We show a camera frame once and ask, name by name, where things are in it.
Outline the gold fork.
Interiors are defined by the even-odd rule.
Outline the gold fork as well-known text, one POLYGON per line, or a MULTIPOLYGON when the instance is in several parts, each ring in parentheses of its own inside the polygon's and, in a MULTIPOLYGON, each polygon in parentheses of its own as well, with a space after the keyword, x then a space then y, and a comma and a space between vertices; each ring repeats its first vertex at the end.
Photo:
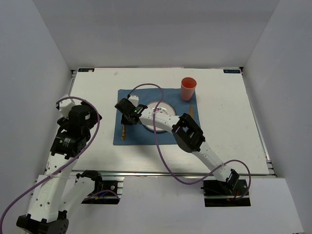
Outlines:
POLYGON ((126 125, 123 125, 122 128, 122 133, 121 133, 121 140, 125 141, 126 140, 126 125))

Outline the blue cloth napkin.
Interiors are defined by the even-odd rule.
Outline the blue cloth napkin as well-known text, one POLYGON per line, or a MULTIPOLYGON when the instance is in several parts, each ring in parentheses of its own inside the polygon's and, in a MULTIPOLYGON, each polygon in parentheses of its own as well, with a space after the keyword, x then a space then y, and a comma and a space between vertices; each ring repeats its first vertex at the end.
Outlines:
MULTIPOLYGON (((189 101, 183 101, 180 97, 180 89, 165 88, 163 89, 164 98, 162 102, 170 104, 176 116, 181 116, 184 113, 190 112, 190 105, 194 109, 194 120, 200 125, 199 114, 197 108, 196 95, 193 94, 189 101)), ((159 101, 161 97, 161 91, 158 88, 148 88, 148 89, 136 89, 132 92, 132 95, 139 97, 139 103, 143 105, 148 105, 151 102, 159 101)), ((126 140, 121 140, 123 125, 121 124, 121 113, 116 113, 116 123, 114 132, 114 145, 155 145, 154 133, 148 130, 145 126, 127 125, 126 126, 126 140)), ((172 134, 168 132, 157 133, 158 143, 160 145, 175 145, 176 141, 172 134)))

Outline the white plate with red characters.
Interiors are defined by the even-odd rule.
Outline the white plate with red characters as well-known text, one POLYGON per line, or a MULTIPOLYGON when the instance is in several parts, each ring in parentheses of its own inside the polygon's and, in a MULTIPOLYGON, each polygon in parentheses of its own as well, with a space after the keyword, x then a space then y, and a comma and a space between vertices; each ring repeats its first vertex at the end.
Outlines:
POLYGON ((147 105, 147 109, 144 109, 139 117, 140 123, 148 130, 155 130, 157 133, 171 133, 173 125, 178 122, 179 118, 170 104, 166 102, 161 102, 158 106, 157 104, 158 102, 155 101, 147 105))

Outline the gold knife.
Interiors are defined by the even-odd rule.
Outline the gold knife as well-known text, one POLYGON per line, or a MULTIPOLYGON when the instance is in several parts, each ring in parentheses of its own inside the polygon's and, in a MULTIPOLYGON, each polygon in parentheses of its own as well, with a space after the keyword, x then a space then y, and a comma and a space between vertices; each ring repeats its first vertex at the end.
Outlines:
POLYGON ((192 117, 192 118, 194 118, 194 109, 193 109, 193 106, 192 105, 190 105, 190 116, 192 117))

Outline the pink plastic cup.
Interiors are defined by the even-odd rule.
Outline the pink plastic cup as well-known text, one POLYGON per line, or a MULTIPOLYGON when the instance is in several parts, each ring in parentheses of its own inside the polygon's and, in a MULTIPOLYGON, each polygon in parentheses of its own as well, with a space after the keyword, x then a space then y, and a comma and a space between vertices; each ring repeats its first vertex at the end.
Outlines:
POLYGON ((197 82, 194 78, 186 77, 181 80, 180 95, 183 101, 189 101, 197 86, 197 82))

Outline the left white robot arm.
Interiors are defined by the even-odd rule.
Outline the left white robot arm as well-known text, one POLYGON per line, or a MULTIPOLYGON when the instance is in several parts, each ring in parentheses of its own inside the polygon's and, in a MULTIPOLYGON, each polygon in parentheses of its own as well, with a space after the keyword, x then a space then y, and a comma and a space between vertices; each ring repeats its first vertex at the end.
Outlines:
POLYGON ((69 215, 88 195, 103 189, 100 173, 86 170, 77 175, 76 185, 64 195, 69 175, 78 157, 87 149, 94 136, 91 129, 102 119, 92 105, 85 101, 69 103, 59 108, 62 117, 50 149, 46 176, 34 204, 25 215, 18 217, 17 226, 28 234, 64 234, 69 215))

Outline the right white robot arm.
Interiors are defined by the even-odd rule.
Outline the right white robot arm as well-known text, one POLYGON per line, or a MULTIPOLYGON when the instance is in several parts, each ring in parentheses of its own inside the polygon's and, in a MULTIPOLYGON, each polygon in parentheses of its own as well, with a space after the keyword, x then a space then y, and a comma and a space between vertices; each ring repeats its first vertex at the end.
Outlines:
POLYGON ((115 108, 122 114, 122 123, 155 126, 173 134, 180 149, 195 155, 212 172, 223 193, 235 193, 238 188, 238 173, 211 149, 203 131, 189 114, 171 116, 145 105, 135 106, 127 98, 118 101, 115 108))

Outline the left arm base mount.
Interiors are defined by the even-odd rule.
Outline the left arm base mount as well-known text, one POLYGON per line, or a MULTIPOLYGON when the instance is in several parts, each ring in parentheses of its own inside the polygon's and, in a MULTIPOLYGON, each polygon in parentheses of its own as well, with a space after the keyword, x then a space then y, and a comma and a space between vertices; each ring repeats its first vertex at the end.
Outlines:
POLYGON ((77 181, 84 177, 93 182, 94 190, 87 195, 82 204, 117 205, 119 203, 121 192, 118 192, 117 180, 104 180, 101 173, 94 170, 76 174, 77 181))

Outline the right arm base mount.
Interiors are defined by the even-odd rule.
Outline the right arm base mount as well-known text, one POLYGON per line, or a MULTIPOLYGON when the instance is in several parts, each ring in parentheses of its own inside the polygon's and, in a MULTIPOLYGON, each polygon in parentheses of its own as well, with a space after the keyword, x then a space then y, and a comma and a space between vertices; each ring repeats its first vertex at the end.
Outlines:
POLYGON ((249 192, 239 199, 247 191, 247 181, 240 179, 234 190, 227 191, 217 180, 204 180, 201 189, 204 194, 205 207, 250 207, 249 192))

